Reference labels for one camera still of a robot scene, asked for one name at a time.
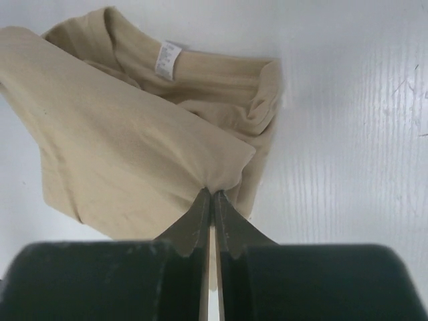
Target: white surface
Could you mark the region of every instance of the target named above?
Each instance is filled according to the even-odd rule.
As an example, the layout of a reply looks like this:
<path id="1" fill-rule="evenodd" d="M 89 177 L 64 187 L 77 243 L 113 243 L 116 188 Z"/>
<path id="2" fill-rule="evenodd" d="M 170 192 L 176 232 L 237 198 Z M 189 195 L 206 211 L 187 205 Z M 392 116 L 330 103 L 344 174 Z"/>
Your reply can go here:
<path id="1" fill-rule="evenodd" d="M 251 222 L 283 243 L 389 245 L 428 304 L 427 0 L 0 0 L 0 27 L 41 33 L 115 2 L 160 40 L 281 55 L 285 108 Z M 39 172 L 0 102 L 0 275 L 26 243 L 104 238 L 43 204 Z"/>

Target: beige cloth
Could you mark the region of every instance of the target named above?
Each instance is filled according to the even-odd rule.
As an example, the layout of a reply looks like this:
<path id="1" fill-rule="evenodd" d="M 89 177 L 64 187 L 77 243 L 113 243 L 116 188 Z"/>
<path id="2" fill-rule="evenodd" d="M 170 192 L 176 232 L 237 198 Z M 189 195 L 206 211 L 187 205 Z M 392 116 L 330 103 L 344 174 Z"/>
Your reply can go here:
<path id="1" fill-rule="evenodd" d="M 47 204 L 114 239 L 156 237 L 203 187 L 249 215 L 277 62 L 184 51 L 170 82 L 160 43 L 111 7 L 43 37 L 0 29 L 0 91 L 40 147 Z"/>

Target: folded fabric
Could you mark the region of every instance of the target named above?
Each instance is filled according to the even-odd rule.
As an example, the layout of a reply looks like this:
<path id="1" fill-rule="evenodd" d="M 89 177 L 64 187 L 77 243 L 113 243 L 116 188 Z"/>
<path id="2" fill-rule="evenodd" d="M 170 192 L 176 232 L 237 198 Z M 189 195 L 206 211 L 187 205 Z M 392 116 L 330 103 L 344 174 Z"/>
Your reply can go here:
<path id="1" fill-rule="evenodd" d="M 251 212 L 280 93 L 277 61 L 161 44 L 115 8 L 42 37 L 0 29 L 0 91 L 40 147 L 48 205 L 114 239 L 153 238 L 203 187 Z"/>

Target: care label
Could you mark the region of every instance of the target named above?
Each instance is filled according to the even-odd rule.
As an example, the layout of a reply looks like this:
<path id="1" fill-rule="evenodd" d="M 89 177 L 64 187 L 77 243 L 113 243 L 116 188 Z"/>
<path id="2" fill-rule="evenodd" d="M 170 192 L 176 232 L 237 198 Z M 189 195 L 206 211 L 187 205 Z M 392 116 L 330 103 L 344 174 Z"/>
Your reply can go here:
<path id="1" fill-rule="evenodd" d="M 154 67 L 154 72 L 163 78 L 171 81 L 174 80 L 174 64 L 175 60 L 181 53 L 181 50 L 182 49 L 179 46 L 170 42 L 162 42 L 162 47 L 160 47 L 158 60 L 156 61 L 156 66 Z"/>

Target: tan garment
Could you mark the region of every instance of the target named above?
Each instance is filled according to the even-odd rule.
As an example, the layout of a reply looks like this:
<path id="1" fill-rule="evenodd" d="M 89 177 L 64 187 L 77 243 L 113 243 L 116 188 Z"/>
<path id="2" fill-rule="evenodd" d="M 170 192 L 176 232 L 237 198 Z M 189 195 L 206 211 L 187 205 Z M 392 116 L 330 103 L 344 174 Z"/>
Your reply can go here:
<path id="1" fill-rule="evenodd" d="M 114 239 L 156 237 L 203 187 L 249 215 L 277 62 L 184 51 L 170 82 L 160 43 L 115 8 L 43 37 L 0 29 L 0 90 L 40 147 L 47 204 Z"/>

